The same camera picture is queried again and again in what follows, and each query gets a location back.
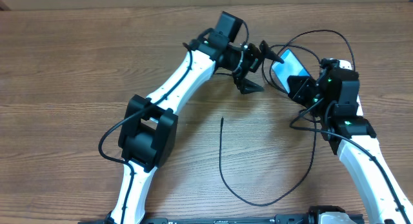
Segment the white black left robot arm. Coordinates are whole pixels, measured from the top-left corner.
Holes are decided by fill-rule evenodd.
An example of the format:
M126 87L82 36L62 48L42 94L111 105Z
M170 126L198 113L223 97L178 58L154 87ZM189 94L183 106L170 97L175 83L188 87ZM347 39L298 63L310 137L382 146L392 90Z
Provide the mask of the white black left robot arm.
M104 137L119 129L123 180L115 208L104 223L141 223L145 201L156 170L167 161L176 140L178 115L196 90L221 67L230 71L242 94L261 92L263 88L248 79L265 59L282 62L265 41L255 46L245 41L232 46L233 34L205 30L184 45L186 56L177 70L154 92L135 95L128 102L125 117Z

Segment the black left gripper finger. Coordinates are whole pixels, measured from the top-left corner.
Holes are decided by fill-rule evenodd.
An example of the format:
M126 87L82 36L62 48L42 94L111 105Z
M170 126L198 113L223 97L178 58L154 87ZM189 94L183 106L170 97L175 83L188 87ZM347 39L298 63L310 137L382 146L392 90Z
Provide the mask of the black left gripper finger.
M281 59L276 53L274 53L269 47L268 43L264 40L259 45L259 49L265 59L269 59L278 63L283 64L284 60Z
M251 94L254 92L263 92L264 88L247 78L234 78L234 84L241 94Z

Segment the Galaxy smartphone blue screen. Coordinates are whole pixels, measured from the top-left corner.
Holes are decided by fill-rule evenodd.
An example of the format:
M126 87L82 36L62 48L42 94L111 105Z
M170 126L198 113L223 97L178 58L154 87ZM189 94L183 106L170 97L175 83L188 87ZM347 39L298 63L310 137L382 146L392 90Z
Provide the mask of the Galaxy smartphone blue screen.
M289 48L282 53L281 59L284 63L275 62L271 69L288 94L290 92L287 82L289 76L309 76L310 74Z

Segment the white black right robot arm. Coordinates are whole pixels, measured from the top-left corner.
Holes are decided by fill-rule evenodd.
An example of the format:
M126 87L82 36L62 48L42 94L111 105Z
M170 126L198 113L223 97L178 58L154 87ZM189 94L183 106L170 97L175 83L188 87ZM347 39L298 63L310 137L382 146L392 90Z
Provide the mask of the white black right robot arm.
M359 74L348 61L322 59L319 77L288 69L288 96L320 118L323 136L350 174L371 223L412 223L412 204L391 173L377 134L364 118Z

